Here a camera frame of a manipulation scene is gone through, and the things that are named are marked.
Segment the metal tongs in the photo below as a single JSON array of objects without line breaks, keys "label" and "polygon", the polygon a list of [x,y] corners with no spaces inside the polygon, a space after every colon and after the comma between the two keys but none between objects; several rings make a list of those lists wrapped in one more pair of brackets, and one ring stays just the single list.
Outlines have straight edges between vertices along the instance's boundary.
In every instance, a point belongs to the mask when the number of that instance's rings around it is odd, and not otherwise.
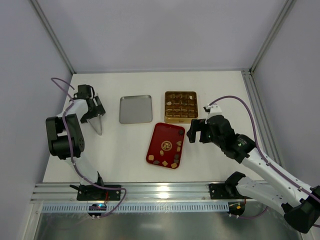
[{"label": "metal tongs", "polygon": [[99,136],[103,135],[102,116],[101,115],[98,115],[96,117],[88,119],[87,121]]}]

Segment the silver tin lid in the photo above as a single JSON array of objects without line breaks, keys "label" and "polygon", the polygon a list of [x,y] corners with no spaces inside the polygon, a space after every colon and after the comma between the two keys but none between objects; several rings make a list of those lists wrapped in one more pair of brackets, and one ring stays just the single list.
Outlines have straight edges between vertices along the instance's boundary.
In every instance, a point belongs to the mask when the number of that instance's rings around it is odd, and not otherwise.
[{"label": "silver tin lid", "polygon": [[119,103],[119,122],[123,125],[144,124],[153,120],[150,95],[123,96]]}]

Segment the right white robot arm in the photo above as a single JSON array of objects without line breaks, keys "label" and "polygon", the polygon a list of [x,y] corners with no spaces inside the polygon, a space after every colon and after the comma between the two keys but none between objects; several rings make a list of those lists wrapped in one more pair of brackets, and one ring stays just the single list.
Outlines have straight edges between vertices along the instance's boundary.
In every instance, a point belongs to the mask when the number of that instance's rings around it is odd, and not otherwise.
[{"label": "right white robot arm", "polygon": [[320,188],[294,177],[244,134],[235,133],[222,115],[193,119],[186,133],[190,143],[213,143],[230,159],[254,171],[267,184],[258,183],[241,172],[234,172],[224,182],[226,192],[257,200],[281,215],[295,230],[306,234],[320,217]]}]

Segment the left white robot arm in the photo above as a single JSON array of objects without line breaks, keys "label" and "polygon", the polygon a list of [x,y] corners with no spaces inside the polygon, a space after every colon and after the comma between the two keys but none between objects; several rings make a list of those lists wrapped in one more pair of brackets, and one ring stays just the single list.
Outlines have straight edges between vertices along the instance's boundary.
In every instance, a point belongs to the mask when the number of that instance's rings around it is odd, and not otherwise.
[{"label": "left white robot arm", "polygon": [[102,177],[84,154],[85,139],[81,129],[81,124],[93,125],[91,121],[105,113],[94,88],[82,84],[64,112],[45,120],[50,154],[70,165],[80,179],[79,186],[70,185],[77,190],[78,201],[101,201],[106,193]]}]

